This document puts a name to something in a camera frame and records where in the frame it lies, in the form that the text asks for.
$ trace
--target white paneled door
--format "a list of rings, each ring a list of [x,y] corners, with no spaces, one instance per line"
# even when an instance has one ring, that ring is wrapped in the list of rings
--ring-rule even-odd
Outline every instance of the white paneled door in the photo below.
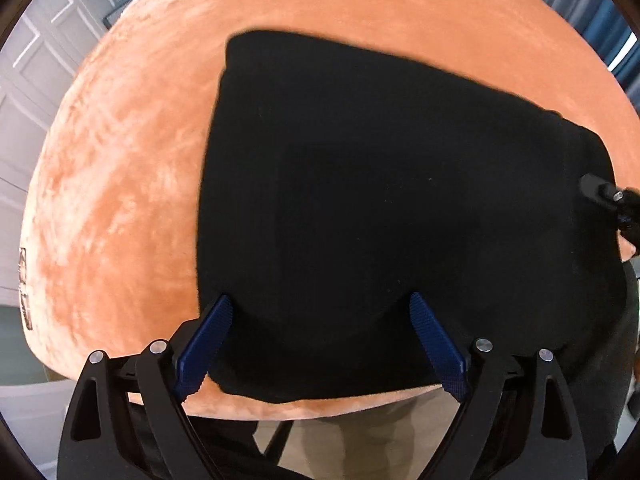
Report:
[[[0,51],[0,304],[18,305],[24,200],[47,129],[118,0],[33,0]]]

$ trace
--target silver screw head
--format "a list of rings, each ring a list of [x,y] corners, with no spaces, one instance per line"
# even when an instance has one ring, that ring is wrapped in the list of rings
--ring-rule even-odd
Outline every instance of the silver screw head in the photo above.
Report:
[[[490,352],[494,349],[494,344],[488,339],[481,337],[476,341],[476,348],[481,352]]]
[[[554,353],[551,350],[547,350],[546,348],[540,350],[540,352],[538,352],[538,355],[540,356],[540,359],[546,361],[547,363],[554,360]]]
[[[89,362],[93,365],[97,365],[100,361],[102,361],[102,359],[104,359],[104,352],[102,352],[101,350],[96,350],[95,352],[92,352],[91,355],[89,355]]]
[[[149,350],[151,350],[152,354],[161,354],[166,350],[166,341],[163,339],[153,341],[149,346]]]

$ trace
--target blue textured pad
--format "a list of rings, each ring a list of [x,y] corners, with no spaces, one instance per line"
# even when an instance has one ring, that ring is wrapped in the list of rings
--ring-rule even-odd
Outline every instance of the blue textured pad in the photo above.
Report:
[[[420,343],[442,383],[458,402],[466,396],[466,363],[419,292],[411,295],[409,314]]]
[[[178,358],[174,394],[180,402],[202,386],[209,366],[229,332],[233,312],[231,299],[221,296]]]

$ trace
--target black fabric cover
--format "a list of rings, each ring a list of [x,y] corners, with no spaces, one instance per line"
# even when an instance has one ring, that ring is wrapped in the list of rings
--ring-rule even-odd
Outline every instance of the black fabric cover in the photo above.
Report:
[[[198,218],[200,304],[236,306],[210,376],[269,402],[436,383],[408,316],[419,291],[461,347],[553,350],[570,384],[606,391],[610,427],[626,339],[585,370],[625,275],[585,173],[613,181],[601,140],[512,94],[318,38],[232,38]]]

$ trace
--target beige floor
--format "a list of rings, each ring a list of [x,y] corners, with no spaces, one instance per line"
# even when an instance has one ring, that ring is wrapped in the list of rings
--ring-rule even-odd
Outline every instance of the beige floor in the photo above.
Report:
[[[447,431],[458,403],[442,389],[348,415],[299,420],[280,465],[315,480],[415,480]],[[261,422],[261,450],[277,422]]]

